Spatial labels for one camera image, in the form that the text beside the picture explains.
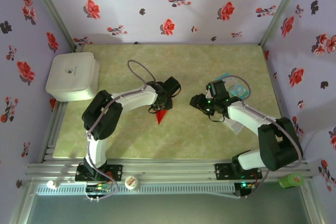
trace floral wallpaper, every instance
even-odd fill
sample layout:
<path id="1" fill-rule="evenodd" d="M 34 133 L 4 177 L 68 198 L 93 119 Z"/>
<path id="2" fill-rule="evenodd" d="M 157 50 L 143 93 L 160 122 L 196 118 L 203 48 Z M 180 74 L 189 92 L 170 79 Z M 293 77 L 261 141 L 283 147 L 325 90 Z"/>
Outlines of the floral wallpaper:
<path id="1" fill-rule="evenodd" d="M 52 0 L 78 46 L 81 38 L 95 44 L 259 43 L 280 1 Z"/>
<path id="2" fill-rule="evenodd" d="M 51 61 L 70 48 L 40 0 L 0 5 L 0 222 L 9 223 L 55 105 L 45 91 Z"/>
<path id="3" fill-rule="evenodd" d="M 292 118 L 320 199 L 334 223 L 336 22 L 334 0 L 292 0 L 264 48 L 279 102 Z"/>

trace red object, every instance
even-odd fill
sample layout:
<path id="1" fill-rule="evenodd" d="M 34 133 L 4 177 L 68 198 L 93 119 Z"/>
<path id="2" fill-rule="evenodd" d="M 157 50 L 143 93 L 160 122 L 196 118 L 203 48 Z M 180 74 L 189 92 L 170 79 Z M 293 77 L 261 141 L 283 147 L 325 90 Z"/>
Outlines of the red object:
<path id="1" fill-rule="evenodd" d="M 158 113 L 156 113 L 156 119 L 158 120 L 157 124 L 160 125 L 163 117 L 166 115 L 168 110 L 160 110 Z"/>

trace plastic box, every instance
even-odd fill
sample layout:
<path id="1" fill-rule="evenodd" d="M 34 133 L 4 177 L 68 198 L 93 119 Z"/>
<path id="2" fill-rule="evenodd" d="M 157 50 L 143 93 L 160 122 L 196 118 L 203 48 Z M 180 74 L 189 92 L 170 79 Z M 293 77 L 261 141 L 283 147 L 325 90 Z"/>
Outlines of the plastic box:
<path id="1" fill-rule="evenodd" d="M 91 52 L 57 55 L 53 59 L 46 91 L 57 101 L 88 100 L 97 94 L 99 63 Z"/>

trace black bracket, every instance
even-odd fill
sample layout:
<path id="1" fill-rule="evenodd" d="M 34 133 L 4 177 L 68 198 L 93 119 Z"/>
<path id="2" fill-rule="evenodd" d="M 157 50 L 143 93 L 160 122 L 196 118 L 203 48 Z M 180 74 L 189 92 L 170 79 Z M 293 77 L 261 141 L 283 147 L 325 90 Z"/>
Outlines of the black bracket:
<path id="1" fill-rule="evenodd" d="M 122 176 L 122 165 L 106 165 L 104 166 L 104 169 L 102 170 L 102 172 L 107 173 L 107 174 L 111 173 L 114 180 L 117 182 L 120 182 L 121 176 Z M 109 181 L 109 179 L 100 174 L 98 174 L 95 178 L 92 177 L 87 167 L 84 164 L 82 164 L 82 165 L 78 165 L 77 167 L 75 181 L 76 182 L 89 182 L 89 181 L 107 182 Z"/>
<path id="2" fill-rule="evenodd" d="M 233 171 L 231 163 L 215 164 L 216 180 L 262 179 L 261 170 L 254 168 L 242 171 L 239 176 Z"/>

